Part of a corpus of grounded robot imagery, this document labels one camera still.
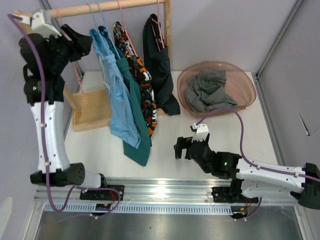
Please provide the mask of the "pink hanger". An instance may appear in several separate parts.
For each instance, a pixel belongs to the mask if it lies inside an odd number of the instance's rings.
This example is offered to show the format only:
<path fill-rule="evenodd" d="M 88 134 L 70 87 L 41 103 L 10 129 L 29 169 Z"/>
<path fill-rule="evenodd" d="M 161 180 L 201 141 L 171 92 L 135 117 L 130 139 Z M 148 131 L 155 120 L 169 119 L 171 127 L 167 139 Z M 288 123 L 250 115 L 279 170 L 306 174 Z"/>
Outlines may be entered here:
<path fill-rule="evenodd" d="M 161 52 L 165 48 L 165 41 L 161 30 L 161 22 L 160 22 L 160 1 L 157 0 L 157 14 L 156 19 L 151 17 L 151 27 L 153 31 L 153 35 L 155 38 L 155 42 L 158 48 L 158 51 Z"/>
<path fill-rule="evenodd" d="M 138 55 L 137 55 L 137 52 L 136 52 L 136 50 L 135 50 L 135 48 L 134 48 L 134 45 L 133 45 L 133 43 L 132 43 L 132 41 L 131 41 L 130 35 L 129 35 L 129 33 L 128 33 L 128 31 L 127 31 L 127 28 L 126 28 L 126 22 L 125 22 L 124 13 L 123 13 L 123 9 L 122 9 L 121 3 L 120 3 L 119 0 L 116 0 L 116 2 L 117 2 L 117 4 L 118 4 L 118 7 L 119 7 L 119 10 L 120 10 L 120 13 L 121 13 L 121 20 L 122 20 L 123 29 L 124 29 L 124 31 L 125 31 L 125 34 L 126 34 L 126 36 L 127 36 L 128 41 L 129 41 L 129 43 L 130 43 L 130 46 L 131 46 L 131 48 L 132 48 L 132 51 L 133 51 L 134 55 L 137 57 L 137 56 L 138 56 Z"/>
<path fill-rule="evenodd" d="M 59 12 L 59 10 L 57 8 L 55 8 L 55 11 L 56 11 L 56 13 L 58 15 L 60 26 L 62 26 L 63 25 L 63 21 L 62 21 L 60 12 Z M 72 65 L 73 65 L 73 69 L 74 69 L 74 73 L 75 73 L 76 79 L 78 81 L 78 86 L 80 88 L 80 92 L 83 94 L 84 93 L 84 89 L 83 89 L 82 80 L 81 80 L 80 74 L 78 72 L 78 68 L 77 68 L 76 62 L 72 62 Z"/>

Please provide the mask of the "grey shorts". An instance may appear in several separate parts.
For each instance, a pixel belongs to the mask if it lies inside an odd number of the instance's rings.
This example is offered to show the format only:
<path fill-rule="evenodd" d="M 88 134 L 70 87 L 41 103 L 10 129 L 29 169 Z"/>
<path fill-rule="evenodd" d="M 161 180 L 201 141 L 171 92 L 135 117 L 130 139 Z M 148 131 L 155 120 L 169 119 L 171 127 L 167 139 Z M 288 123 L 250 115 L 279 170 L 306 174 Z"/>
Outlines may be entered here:
<path fill-rule="evenodd" d="M 237 102 L 225 92 L 227 83 L 224 70 L 202 68 L 187 79 L 189 87 L 184 91 L 186 102 L 192 111 L 210 112 L 221 108 L 236 108 Z"/>

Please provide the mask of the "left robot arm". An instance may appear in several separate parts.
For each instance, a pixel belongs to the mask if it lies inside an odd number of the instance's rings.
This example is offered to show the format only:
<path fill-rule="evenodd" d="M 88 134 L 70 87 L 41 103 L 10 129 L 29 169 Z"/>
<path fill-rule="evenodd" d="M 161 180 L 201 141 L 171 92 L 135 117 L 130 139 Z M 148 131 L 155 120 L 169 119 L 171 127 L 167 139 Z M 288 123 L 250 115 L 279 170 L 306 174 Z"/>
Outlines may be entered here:
<path fill-rule="evenodd" d="M 26 62 L 23 91 L 34 118 L 39 152 L 37 171 L 30 181 L 40 186 L 91 188 L 91 194 L 103 200 L 109 193 L 104 175 L 87 171 L 81 162 L 70 163 L 63 130 L 65 81 L 61 74 L 68 63 L 90 53 L 93 39 L 68 24 L 61 29 L 61 36 L 31 33 L 19 40 Z"/>

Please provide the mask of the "orange camouflage shorts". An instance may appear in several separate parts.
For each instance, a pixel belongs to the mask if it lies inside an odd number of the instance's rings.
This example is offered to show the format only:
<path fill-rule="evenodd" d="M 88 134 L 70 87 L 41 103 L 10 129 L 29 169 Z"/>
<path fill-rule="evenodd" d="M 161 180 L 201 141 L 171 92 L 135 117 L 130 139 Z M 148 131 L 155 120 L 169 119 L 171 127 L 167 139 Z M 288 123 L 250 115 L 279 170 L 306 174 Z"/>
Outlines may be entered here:
<path fill-rule="evenodd" d="M 152 76 L 144 66 L 142 58 L 137 55 L 126 28 L 118 21 L 113 24 L 113 37 L 115 46 L 121 50 L 127 59 L 129 70 L 139 85 L 141 111 L 148 134 L 151 137 L 158 124 L 157 105 L 151 84 Z"/>

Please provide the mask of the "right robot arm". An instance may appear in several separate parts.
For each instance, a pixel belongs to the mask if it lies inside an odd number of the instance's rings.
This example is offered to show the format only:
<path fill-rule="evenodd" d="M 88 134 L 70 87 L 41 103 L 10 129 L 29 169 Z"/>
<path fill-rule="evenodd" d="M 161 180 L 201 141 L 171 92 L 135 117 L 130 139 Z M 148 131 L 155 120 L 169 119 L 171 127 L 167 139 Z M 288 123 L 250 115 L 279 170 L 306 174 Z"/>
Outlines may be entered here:
<path fill-rule="evenodd" d="M 229 186 L 212 188 L 214 203 L 258 203 L 263 198 L 320 208 L 320 171 L 315 164 L 287 167 L 248 163 L 239 154 L 211 150 L 208 139 L 193 141 L 191 137 L 178 137 L 173 148 L 176 159 L 182 158 L 185 150 L 185 159 L 193 160 L 204 173 L 230 181 Z"/>

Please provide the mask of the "black shorts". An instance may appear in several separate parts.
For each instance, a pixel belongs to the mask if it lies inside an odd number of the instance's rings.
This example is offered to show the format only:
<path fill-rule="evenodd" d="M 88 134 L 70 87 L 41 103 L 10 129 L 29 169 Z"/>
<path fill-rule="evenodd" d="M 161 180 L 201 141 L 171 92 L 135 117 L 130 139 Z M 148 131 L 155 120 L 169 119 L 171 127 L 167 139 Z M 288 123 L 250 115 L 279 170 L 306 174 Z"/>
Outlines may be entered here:
<path fill-rule="evenodd" d="M 179 115 L 180 105 L 173 95 L 169 48 L 164 43 L 165 48 L 162 51 L 158 50 L 152 30 L 152 17 L 156 19 L 157 15 L 152 13 L 148 17 L 142 32 L 144 65 L 152 77 L 151 85 L 157 107 L 169 116 Z"/>

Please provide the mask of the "light blue shorts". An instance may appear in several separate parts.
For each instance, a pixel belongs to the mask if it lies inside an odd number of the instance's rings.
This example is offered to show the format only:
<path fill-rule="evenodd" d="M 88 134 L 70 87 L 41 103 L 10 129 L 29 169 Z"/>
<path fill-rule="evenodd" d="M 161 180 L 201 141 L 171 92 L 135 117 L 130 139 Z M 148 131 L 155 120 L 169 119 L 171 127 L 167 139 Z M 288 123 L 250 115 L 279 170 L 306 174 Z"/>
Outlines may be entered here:
<path fill-rule="evenodd" d="M 102 70 L 103 83 L 111 106 L 110 133 L 133 148 L 141 142 L 135 124 L 129 91 L 116 63 L 116 57 L 105 38 L 94 28 L 89 31 L 93 38 L 93 48 Z"/>

